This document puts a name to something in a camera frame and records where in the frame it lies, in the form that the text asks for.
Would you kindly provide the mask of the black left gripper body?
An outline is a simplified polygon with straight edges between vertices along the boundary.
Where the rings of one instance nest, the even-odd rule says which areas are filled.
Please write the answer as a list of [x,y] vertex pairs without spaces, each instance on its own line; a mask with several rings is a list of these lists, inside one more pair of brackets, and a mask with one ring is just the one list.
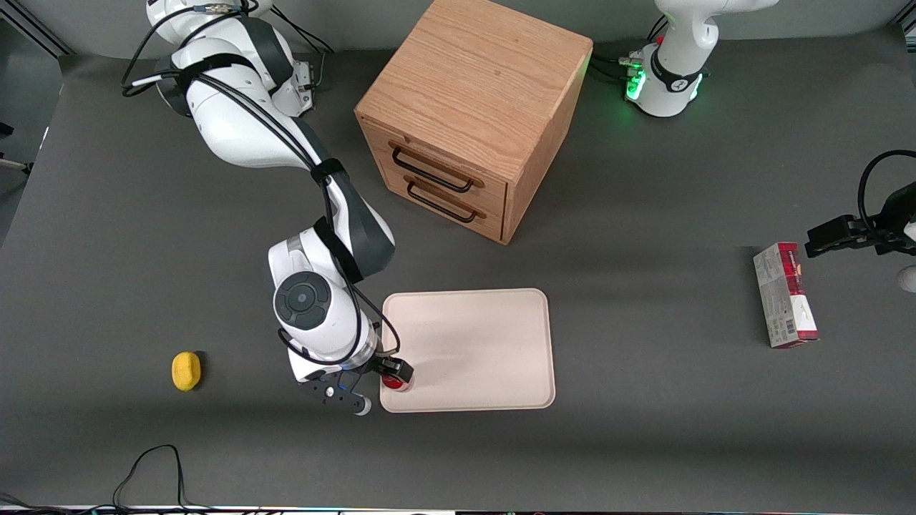
[[914,217],[915,183],[891,193],[879,214],[868,215],[866,182],[857,189],[858,215],[864,225],[864,246],[873,247],[877,255],[887,253],[915,254]]

